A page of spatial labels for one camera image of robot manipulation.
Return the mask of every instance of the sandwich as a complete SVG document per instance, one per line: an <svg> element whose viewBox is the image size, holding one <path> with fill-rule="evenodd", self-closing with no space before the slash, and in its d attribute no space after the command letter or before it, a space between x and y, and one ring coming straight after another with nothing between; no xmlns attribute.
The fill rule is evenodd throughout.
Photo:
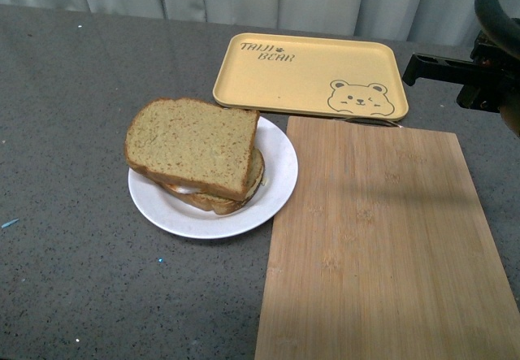
<svg viewBox="0 0 520 360"><path fill-rule="evenodd" d="M171 195L225 215L256 193L265 163L254 148L258 111L192 98L158 98L131 122L128 165Z"/></svg>

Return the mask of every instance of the bear ear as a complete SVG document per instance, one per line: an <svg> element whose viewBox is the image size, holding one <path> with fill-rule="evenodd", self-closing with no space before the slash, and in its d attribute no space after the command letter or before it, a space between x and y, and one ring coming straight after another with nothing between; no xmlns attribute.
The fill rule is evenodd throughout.
<svg viewBox="0 0 520 360"><path fill-rule="evenodd" d="M348 85L349 83L347 81L343 81L343 80L333 80L331 82L331 87L333 89L338 89L338 88L341 88L342 86L346 86Z"/></svg>
<svg viewBox="0 0 520 360"><path fill-rule="evenodd" d="M368 85L368 87L372 88L374 90L377 90L378 92L381 92L382 94L385 94L388 91L386 86L377 84L377 83L370 84L370 85Z"/></svg>

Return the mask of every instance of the bread crust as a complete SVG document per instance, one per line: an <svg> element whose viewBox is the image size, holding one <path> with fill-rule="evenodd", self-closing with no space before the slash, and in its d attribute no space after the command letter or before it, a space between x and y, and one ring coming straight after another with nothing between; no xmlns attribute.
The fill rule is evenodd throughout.
<svg viewBox="0 0 520 360"><path fill-rule="evenodd" d="M230 188L228 185L225 185L223 183L219 183L217 181L215 182L207 182L204 180L198 180L197 177L188 177L182 175L182 172L178 172L178 174L172 173L166 173L164 171L157 171L153 169L151 166L147 166L144 163L140 163L136 160L136 155L132 155L131 151L138 151L135 146L135 137L134 134L137 134L140 130L139 128L143 128L142 124L145 124L140 120L140 117L143 115L144 111L149 109L152 106L161 106L161 103L170 103L170 102L181 102L182 104L188 102L192 104L193 106L197 106L197 104L203 108L206 112L211 114L211 112L218 113L221 110L224 110L221 106L217 106L215 104L211 104L208 102L204 102L199 99L195 98L179 98L176 100L170 99L170 98L157 98L146 104L141 111L136 115L136 117L132 120L130 123L130 126L128 127L127 136L125 139L124 144L124 156L126 158L126 161L131 169L136 171L137 173L142 174L143 176L162 184L176 184L179 186L184 187L194 187L199 188L203 193L213 193L214 195L221 196L221 197L227 197L232 200L236 201L242 201L245 199L245 196L248 192L247 188L247 176L248 172L243 171L241 176L238 176L240 181L240 187L237 188ZM250 111L250 110L241 110L241 109L231 109L231 110L225 110L229 113L230 120L233 120L233 117L235 115L242 115L246 119L252 118L254 122L254 129L250 132L245 132L242 137L245 139L245 145L248 146L247 152L249 153L249 157L246 159L247 163L245 164L245 170L249 170L249 167L251 165L251 152L254 147L254 138L256 134L256 126L258 123L258 119L260 117L259 111Z"/></svg>

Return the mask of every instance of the black cable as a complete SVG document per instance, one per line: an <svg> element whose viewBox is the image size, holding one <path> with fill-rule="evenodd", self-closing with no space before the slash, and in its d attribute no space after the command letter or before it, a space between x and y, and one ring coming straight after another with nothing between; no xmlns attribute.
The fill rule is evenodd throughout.
<svg viewBox="0 0 520 360"><path fill-rule="evenodd" d="M474 11L489 39L520 60L520 25L504 13L498 0L474 0Z"/></svg>

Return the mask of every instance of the white plate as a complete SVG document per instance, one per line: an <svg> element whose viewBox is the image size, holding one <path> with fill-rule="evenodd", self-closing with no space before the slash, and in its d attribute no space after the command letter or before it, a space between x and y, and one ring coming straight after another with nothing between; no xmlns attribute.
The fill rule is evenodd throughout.
<svg viewBox="0 0 520 360"><path fill-rule="evenodd" d="M282 208L293 193L298 177L293 144L263 117L258 120L255 145L266 163L263 182L244 207L229 215L217 215L185 204L132 169L128 172L130 195L151 223L179 236L216 239L247 232Z"/></svg>

